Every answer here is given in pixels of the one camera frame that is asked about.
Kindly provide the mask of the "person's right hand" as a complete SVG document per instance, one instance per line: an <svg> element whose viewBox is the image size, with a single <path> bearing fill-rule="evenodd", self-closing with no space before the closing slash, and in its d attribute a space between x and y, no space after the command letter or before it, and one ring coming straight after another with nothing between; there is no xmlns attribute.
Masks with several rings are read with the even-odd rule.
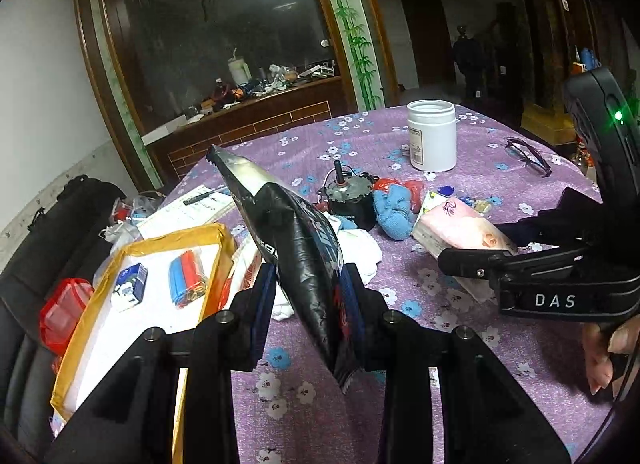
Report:
<svg viewBox="0 0 640 464"><path fill-rule="evenodd" d="M639 336L639 316L634 316L605 335L600 326L587 323L582 326L582 349L591 395L611 384L613 379L612 354L631 354Z"/></svg>

